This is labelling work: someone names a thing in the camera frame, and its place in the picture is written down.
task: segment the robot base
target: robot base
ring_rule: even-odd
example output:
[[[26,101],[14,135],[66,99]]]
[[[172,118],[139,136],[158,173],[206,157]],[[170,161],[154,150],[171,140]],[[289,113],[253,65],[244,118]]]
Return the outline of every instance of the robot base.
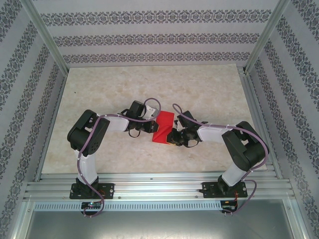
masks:
[[[91,186],[101,193],[104,199],[113,199],[114,183],[99,183],[99,179],[97,178]],[[77,182],[71,186],[70,199],[100,199],[100,197],[77,179]]]
[[[218,188],[218,182],[203,182],[202,189],[199,190],[203,193],[204,198],[234,198],[237,193],[237,198],[247,198],[247,189],[244,182],[239,182],[231,187],[225,194]]]

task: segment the robotic arm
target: robotic arm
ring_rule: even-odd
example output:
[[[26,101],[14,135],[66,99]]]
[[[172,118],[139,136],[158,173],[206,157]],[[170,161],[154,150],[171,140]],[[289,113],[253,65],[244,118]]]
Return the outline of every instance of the robotic arm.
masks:
[[[238,129],[230,130],[227,127],[200,126],[189,111],[182,113],[182,115],[177,117],[175,121],[177,129],[173,128],[172,132],[167,136],[167,142],[186,147],[189,147],[188,142],[190,140],[196,140],[197,143],[205,141],[225,143],[233,163],[218,178],[218,189],[213,190],[215,190],[215,194],[218,194],[218,190],[220,190],[223,195],[233,195],[235,186],[247,172],[265,158],[265,150],[262,144],[252,135],[238,129],[247,130],[256,136],[258,134],[246,121],[237,124],[236,128]]]
[[[263,158],[266,160],[269,152],[268,147],[254,129],[245,121],[236,126],[225,126],[224,128],[221,125],[197,122],[189,111],[182,113],[181,108],[178,111],[175,106],[178,105],[173,104],[173,107],[180,115],[175,121],[177,127],[173,128],[167,136],[168,143],[185,147],[190,147],[188,146],[190,140],[197,141],[197,144],[204,141],[225,143],[233,160],[231,166],[218,178],[218,182],[202,184],[203,189],[199,191],[204,194],[204,198],[229,198],[237,193],[238,188],[241,187],[242,191],[245,183],[241,181],[252,169],[257,168],[254,167],[257,163]],[[76,184],[72,185],[70,199],[113,198],[113,184],[107,189],[110,194],[106,193],[102,196],[97,193],[105,190],[106,187],[106,185],[98,183],[95,169],[95,153],[100,147],[105,133],[112,131],[130,132],[132,129],[154,133],[158,130],[159,125],[153,119],[158,116],[159,112],[160,104],[159,110],[157,110],[146,105],[146,102],[143,104],[138,101],[134,101],[129,109],[116,115],[100,117],[93,111],[86,110],[67,137],[78,158],[79,170]],[[247,197],[247,192],[240,197]]]
[[[125,109],[120,114],[102,117],[79,158],[79,152],[84,147],[92,128],[99,118],[99,115],[95,112],[86,110],[69,131],[67,136],[67,140],[70,142],[71,148],[74,149],[75,155],[79,160],[79,171],[81,172],[81,175],[79,173],[76,178],[76,184],[72,185],[70,198],[98,198],[96,197],[96,193],[87,184],[96,190],[99,189],[99,180],[95,168],[95,153],[100,147],[106,132],[130,132],[132,129],[136,129],[139,132],[156,132],[159,125],[154,120],[151,120],[151,118],[155,118],[154,115],[157,116],[158,112],[159,111],[155,108],[134,101],[129,109]]]

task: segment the aluminum frame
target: aluminum frame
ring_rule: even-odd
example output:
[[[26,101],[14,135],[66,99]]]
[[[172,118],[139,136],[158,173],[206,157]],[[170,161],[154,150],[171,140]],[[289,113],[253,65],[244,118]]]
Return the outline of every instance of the aluminum frame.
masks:
[[[245,73],[250,72],[251,69],[254,67],[254,64],[257,61],[257,58],[259,57],[261,51],[266,45],[266,42],[268,41],[271,33],[275,29],[276,24],[278,23],[280,17],[284,13],[289,2],[290,2],[289,0],[278,1],[275,9],[273,10],[273,13],[271,14],[263,32],[260,34],[260,37],[257,40],[257,43],[247,60],[247,63],[245,65]]]
[[[39,12],[37,11],[36,7],[33,4],[32,0],[21,0],[20,1],[23,8],[31,18],[33,24],[35,25],[36,29],[38,30],[41,38],[43,39],[44,43],[50,50],[50,53],[52,54],[55,62],[59,66],[63,76],[66,76],[69,72],[69,67],[66,64],[65,60],[63,59],[63,56],[61,52],[59,51],[57,45],[55,44],[53,37],[51,36],[49,30],[45,26],[45,23],[40,16]]]
[[[266,163],[265,170],[256,170],[247,178],[256,180],[258,187],[252,200],[281,199],[283,200],[286,214],[289,219],[291,230],[296,239],[308,239],[309,235],[302,219],[294,191],[289,179],[283,179],[277,159],[270,142],[268,132],[263,121],[261,110],[257,105],[256,95],[252,90],[249,76],[246,76],[243,68],[238,68],[243,90],[253,118],[256,131],[269,145],[270,160]],[[32,212],[38,204],[43,202],[54,202],[54,204],[66,205],[70,203],[81,203],[87,200],[70,200],[69,193],[71,184],[75,182],[76,174],[41,174],[38,172],[37,182],[29,182],[23,197],[22,207],[17,222],[13,229],[12,239],[23,239],[26,236],[30,224]],[[227,199],[204,199],[199,193],[202,182],[217,181],[223,172],[176,172],[176,173],[128,173],[128,174],[99,174],[102,183],[115,183],[114,199],[106,200],[113,204],[129,205],[136,202],[146,204],[149,202],[167,202],[205,204],[220,202]],[[250,195],[254,185],[246,182],[247,191]]]
[[[54,116],[52,118],[52,123],[51,123],[50,128],[49,128],[47,141],[45,142],[45,145],[44,145],[44,148],[43,148],[43,153],[42,153],[42,156],[41,156],[41,159],[40,159],[39,167],[38,167],[38,170],[37,170],[35,178],[34,178],[35,181],[39,181],[40,178],[41,178],[41,174],[42,174],[42,169],[43,169],[43,166],[44,166],[46,153],[47,153],[48,148],[49,148],[50,139],[51,139],[51,136],[52,136],[52,133],[53,133],[55,120],[56,120],[56,117],[58,115],[58,111],[59,111],[59,108],[60,108],[60,104],[61,104],[61,100],[62,100],[63,91],[64,91],[64,88],[65,88],[66,81],[67,81],[67,79],[65,79],[63,84],[62,84],[62,94],[59,95],[59,99],[58,99],[58,102],[56,103],[57,105],[56,105],[55,111],[53,112]]]

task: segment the black mounting plate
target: black mounting plate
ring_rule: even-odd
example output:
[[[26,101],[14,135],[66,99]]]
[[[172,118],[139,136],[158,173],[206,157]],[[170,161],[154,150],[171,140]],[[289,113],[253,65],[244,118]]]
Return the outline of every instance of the black mounting plate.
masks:
[[[73,183],[71,186],[71,191],[70,191],[70,199],[100,199],[99,195],[95,194],[93,197],[88,198],[83,195],[77,195],[76,192],[78,187],[78,184]],[[114,183],[99,183],[98,184],[98,191],[102,191],[102,195],[104,199],[113,199],[114,195]]]
[[[238,198],[247,198],[247,189],[244,182],[239,182],[233,186],[224,195],[217,186],[218,182],[203,182],[201,193],[203,193],[204,198],[235,198],[235,192],[237,192]]]

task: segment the enclosure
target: enclosure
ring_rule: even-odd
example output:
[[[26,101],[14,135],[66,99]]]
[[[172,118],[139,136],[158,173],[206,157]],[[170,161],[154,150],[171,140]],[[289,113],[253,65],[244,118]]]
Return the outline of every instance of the enclosure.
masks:
[[[0,238],[319,238],[318,5],[1,0]],[[113,199],[83,217],[88,200],[69,199],[69,130],[86,109],[116,114],[149,97],[198,121],[253,126],[269,159],[248,175],[257,189],[242,211],[223,215],[234,198],[200,192],[230,167],[224,144],[110,132],[96,168]]]

